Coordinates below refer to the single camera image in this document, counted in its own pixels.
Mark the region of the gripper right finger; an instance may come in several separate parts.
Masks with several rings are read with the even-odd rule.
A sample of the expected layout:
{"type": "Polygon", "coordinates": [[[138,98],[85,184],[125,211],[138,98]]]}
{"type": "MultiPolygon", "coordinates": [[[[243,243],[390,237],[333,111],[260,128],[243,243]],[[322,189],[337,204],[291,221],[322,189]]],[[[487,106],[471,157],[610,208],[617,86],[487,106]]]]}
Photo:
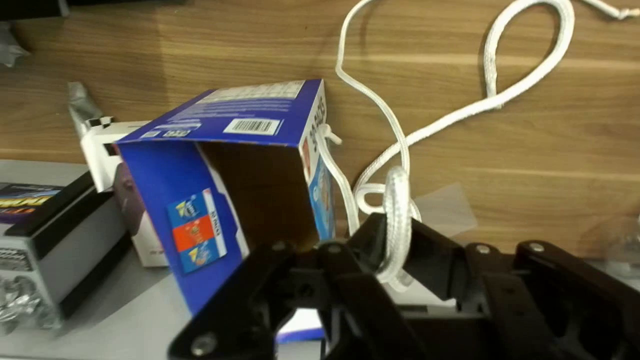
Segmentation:
{"type": "Polygon", "coordinates": [[[640,360],[640,292],[551,243],[505,254],[414,221],[410,275],[455,300],[410,321],[427,360],[640,360]]]}

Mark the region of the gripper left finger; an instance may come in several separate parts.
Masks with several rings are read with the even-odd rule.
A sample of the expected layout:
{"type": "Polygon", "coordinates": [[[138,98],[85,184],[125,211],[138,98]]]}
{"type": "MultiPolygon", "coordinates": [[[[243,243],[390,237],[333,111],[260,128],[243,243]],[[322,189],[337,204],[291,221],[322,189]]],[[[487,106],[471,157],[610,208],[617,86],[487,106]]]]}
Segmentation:
{"type": "Polygon", "coordinates": [[[254,250],[174,338],[169,360],[277,360],[277,333],[298,309],[320,316],[326,360],[425,360],[425,347],[370,268],[387,217],[370,216],[346,243],[297,252],[254,250]]]}

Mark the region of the blue cardboard box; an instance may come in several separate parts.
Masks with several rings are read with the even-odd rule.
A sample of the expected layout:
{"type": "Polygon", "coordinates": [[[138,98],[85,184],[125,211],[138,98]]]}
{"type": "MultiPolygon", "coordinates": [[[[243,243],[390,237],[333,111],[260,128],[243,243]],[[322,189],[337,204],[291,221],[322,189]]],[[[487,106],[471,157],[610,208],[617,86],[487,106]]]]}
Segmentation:
{"type": "Polygon", "coordinates": [[[208,89],[116,146],[196,315],[250,251],[336,237],[323,79],[208,89]]]}

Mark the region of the grey and black box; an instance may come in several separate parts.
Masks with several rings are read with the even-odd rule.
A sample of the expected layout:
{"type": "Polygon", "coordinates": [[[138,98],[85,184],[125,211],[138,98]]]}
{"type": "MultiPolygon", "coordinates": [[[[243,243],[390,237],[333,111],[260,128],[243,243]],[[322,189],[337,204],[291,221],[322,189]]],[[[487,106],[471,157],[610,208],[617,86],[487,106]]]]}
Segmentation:
{"type": "Polygon", "coordinates": [[[61,328],[129,249],[118,202],[89,173],[0,182],[0,334],[61,328]]]}

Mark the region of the white cardboard box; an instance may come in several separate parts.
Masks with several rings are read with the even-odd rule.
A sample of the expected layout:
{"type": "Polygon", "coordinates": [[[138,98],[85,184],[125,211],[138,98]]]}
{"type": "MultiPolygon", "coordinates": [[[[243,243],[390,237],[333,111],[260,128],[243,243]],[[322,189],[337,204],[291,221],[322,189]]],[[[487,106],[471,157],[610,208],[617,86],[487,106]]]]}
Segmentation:
{"type": "Polygon", "coordinates": [[[115,145],[145,124],[145,121],[113,121],[110,116],[82,121],[80,146],[96,191],[114,194],[142,266],[167,267],[163,246],[146,206],[115,145]]]}

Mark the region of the clear plastic wrapper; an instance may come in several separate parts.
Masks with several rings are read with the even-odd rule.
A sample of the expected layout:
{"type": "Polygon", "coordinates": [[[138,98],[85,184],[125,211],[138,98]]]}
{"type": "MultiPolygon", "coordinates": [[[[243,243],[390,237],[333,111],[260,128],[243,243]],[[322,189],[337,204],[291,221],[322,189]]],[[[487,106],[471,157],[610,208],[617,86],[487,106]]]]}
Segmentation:
{"type": "Polygon", "coordinates": [[[640,281],[640,214],[606,221],[599,236],[606,271],[640,281]]]}

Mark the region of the clear plastic sheet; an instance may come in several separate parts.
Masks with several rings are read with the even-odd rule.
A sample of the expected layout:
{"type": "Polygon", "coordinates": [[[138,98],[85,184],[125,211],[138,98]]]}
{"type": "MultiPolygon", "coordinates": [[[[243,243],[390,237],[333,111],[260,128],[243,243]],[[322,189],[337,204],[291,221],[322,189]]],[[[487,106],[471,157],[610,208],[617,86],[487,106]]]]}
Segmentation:
{"type": "Polygon", "coordinates": [[[422,222],[446,237],[455,237],[478,227],[466,192],[459,182],[414,199],[422,222]]]}

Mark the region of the crumpled silver foil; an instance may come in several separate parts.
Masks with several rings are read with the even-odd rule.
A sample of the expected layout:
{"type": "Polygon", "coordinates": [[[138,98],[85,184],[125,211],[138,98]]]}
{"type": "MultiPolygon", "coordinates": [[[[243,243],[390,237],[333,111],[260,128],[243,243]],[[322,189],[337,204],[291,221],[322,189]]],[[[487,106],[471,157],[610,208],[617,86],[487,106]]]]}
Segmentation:
{"type": "Polygon", "coordinates": [[[11,24],[0,22],[0,64],[13,68],[18,59],[30,55],[31,53],[18,43],[11,24]]]}

